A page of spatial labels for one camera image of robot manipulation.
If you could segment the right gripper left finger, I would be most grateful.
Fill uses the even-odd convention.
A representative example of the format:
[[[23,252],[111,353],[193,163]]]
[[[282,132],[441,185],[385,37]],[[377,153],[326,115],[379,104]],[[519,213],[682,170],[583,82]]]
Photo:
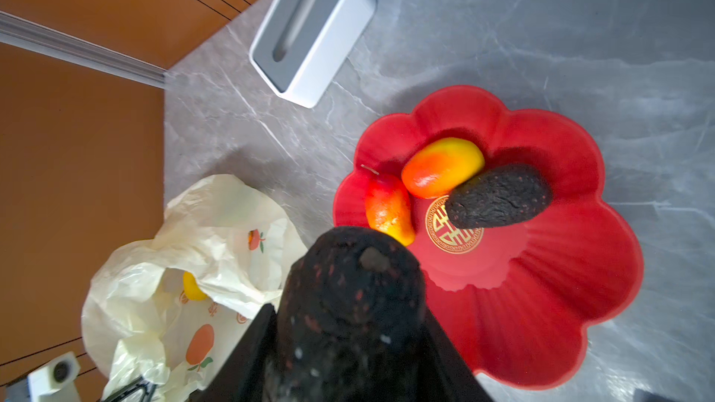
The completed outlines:
[[[265,304],[206,390],[190,401],[263,401],[264,368],[275,350],[276,310]]]

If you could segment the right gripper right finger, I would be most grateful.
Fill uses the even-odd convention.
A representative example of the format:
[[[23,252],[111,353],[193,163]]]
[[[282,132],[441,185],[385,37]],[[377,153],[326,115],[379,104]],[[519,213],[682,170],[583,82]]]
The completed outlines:
[[[493,402],[431,312],[418,356],[419,401]]]

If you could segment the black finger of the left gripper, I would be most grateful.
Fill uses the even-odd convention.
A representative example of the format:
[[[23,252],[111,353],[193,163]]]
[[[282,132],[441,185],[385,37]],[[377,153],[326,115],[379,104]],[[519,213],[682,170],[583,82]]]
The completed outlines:
[[[158,385],[143,377],[139,377],[113,392],[102,402],[151,402]]]

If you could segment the cream plastic bag orange prints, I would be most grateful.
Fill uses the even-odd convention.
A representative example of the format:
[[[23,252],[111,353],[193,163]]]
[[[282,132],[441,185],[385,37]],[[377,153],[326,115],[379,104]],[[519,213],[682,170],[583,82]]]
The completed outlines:
[[[192,185],[153,238],[117,249],[91,279],[81,329],[104,394],[139,377],[158,385],[156,401],[207,388],[306,251],[286,211],[238,178]],[[186,299],[184,272],[208,299]]]

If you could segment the yellow bell pepper fruit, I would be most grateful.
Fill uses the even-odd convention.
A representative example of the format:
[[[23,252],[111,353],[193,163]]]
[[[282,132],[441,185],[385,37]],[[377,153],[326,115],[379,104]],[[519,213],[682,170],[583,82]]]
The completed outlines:
[[[208,295],[199,288],[197,279],[191,273],[184,272],[182,284],[184,285],[184,296],[188,301],[201,302],[208,299]]]

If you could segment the small red yellow fruit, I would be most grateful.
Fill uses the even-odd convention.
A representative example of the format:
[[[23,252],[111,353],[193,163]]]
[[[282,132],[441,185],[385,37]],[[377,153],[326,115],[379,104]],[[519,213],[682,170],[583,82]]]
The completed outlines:
[[[363,166],[368,173],[365,212],[368,225],[408,247],[416,238],[411,223],[411,197],[397,176]]]

